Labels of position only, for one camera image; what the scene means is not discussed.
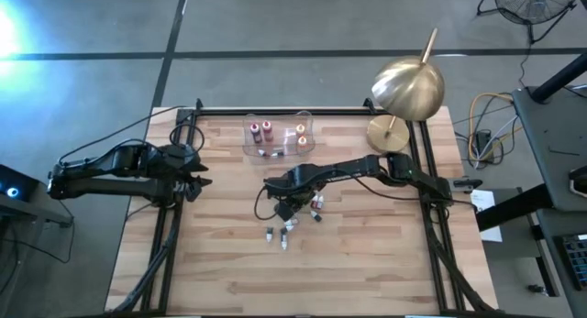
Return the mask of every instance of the electric fan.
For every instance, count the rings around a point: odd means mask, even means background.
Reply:
[[[527,27],[530,45],[543,39],[559,21],[575,7],[575,0],[495,0],[495,9],[481,11],[481,0],[477,5],[477,16],[498,11],[507,20]],[[557,19],[537,39],[534,39],[532,25]]]

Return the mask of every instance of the transparent tray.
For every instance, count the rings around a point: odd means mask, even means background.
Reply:
[[[265,134],[261,128],[260,133],[262,141],[260,143],[255,143],[250,127],[253,124],[261,127],[265,121],[271,122],[273,139],[271,141],[265,140]],[[316,146],[314,134],[312,132],[313,121],[310,112],[306,111],[301,111],[295,115],[246,115],[243,120],[245,144],[242,149],[246,155],[262,159],[303,156]],[[304,137],[306,139],[306,144],[302,147],[298,145],[299,137],[295,131],[298,125],[303,125],[305,127]]]

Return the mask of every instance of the wooden table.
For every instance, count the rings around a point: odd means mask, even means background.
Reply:
[[[153,117],[147,140],[167,144],[175,116],[171,112]],[[330,164],[374,153],[365,136],[370,120],[368,116],[316,116],[316,148],[308,161]],[[202,162],[210,169],[201,175],[214,183],[194,203],[184,205],[169,314],[438,313],[418,201],[377,197],[355,181],[329,184],[323,191],[322,223],[303,210],[283,251],[281,220],[257,220],[253,203],[263,178],[282,175],[301,161],[263,164],[245,156],[242,117],[200,116],[197,125],[205,134]],[[429,119],[428,128],[438,174],[462,176],[448,108]],[[417,197],[410,186],[390,188],[364,180],[378,192]],[[456,198],[467,200],[464,194]],[[130,211],[144,203],[133,199]],[[274,204],[261,198],[260,214],[269,215]],[[106,309],[118,305],[145,271],[156,216],[156,209],[149,208],[127,222]],[[267,226],[275,227],[270,244],[265,240]],[[459,268],[484,300],[496,307],[472,209],[464,204],[450,207],[449,226]],[[443,279],[453,303],[444,269]]]

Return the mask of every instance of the concrete floor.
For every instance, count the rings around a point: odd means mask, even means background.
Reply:
[[[500,15],[475,17],[478,2],[188,0],[176,50],[420,49],[432,27],[439,28],[438,49],[520,49],[513,56],[432,59],[444,74],[445,104],[457,121],[468,116],[478,93],[519,87],[526,30]],[[0,57],[2,52],[163,52],[177,5],[178,0],[0,0],[5,34]],[[583,28],[585,16],[579,5],[536,45],[552,49],[529,58],[526,84],[544,82],[576,57],[558,53],[586,45],[587,32],[576,30]],[[536,32],[544,28],[538,26]],[[207,106],[354,106],[370,96],[373,74],[392,59],[175,60],[161,105],[194,104],[202,98]],[[0,127],[9,129],[0,137],[0,163],[45,180],[58,156],[146,115],[161,65],[162,60],[0,61]],[[587,77],[576,81],[583,82]],[[496,131],[513,115],[514,109],[488,115],[482,127]],[[466,133],[467,124],[455,129]],[[84,155],[144,134],[144,124],[135,126]],[[483,179],[486,188],[538,184],[540,175],[523,132],[516,134],[515,143],[515,152],[502,165],[479,171],[465,163],[467,174]],[[62,265],[33,254],[25,262],[8,316],[62,317],[103,310],[128,198],[87,195],[67,204],[77,225],[72,261]],[[64,256],[69,236],[68,230],[49,227],[39,245]],[[570,316],[564,298],[547,299],[524,290],[529,280],[539,283],[533,262],[488,259],[502,309]],[[515,267],[527,274],[511,278]]]

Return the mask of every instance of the lamp base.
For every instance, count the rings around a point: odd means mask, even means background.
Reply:
[[[380,153],[399,151],[410,139],[405,121],[396,117],[392,124],[393,118],[393,115],[379,115],[367,127],[367,142]]]

